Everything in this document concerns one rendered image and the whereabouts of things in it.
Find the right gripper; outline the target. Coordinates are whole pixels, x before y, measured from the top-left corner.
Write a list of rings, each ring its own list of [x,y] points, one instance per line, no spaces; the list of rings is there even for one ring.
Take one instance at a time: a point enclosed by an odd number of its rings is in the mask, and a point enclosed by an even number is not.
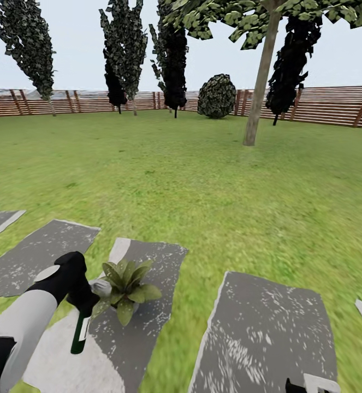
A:
[[[330,393],[329,391],[326,391],[325,389],[322,389],[322,390],[324,390],[324,393]],[[286,393],[307,393],[307,392],[305,390],[305,387],[291,384],[290,379],[287,378]]]

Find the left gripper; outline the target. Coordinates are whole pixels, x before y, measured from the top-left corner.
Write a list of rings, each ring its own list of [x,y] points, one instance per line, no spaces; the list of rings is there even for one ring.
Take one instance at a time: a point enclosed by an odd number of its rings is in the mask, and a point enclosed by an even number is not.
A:
[[[79,291],[69,292],[66,298],[70,304],[76,306],[78,309],[83,309],[88,314],[91,312],[91,308],[99,302],[99,295],[92,291],[88,282]]]

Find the insectifuge atomizer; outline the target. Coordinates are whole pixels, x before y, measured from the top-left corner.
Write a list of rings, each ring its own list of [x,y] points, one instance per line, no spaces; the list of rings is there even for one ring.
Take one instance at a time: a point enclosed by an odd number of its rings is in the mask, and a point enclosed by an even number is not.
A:
[[[91,314],[80,309],[80,316],[78,320],[78,324],[75,328],[74,339],[72,342],[71,353],[72,354],[80,354],[83,352],[84,343],[86,341],[88,328],[91,322]]]

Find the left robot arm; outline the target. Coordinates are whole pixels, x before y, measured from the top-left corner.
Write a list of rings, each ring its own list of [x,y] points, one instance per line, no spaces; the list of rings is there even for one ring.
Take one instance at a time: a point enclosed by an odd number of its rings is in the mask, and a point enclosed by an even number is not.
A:
[[[110,294],[109,282],[86,280],[85,261],[78,252],[59,257],[37,275],[35,284],[0,314],[0,393],[10,393],[24,375],[40,338],[60,302],[67,301],[88,314],[99,295]]]

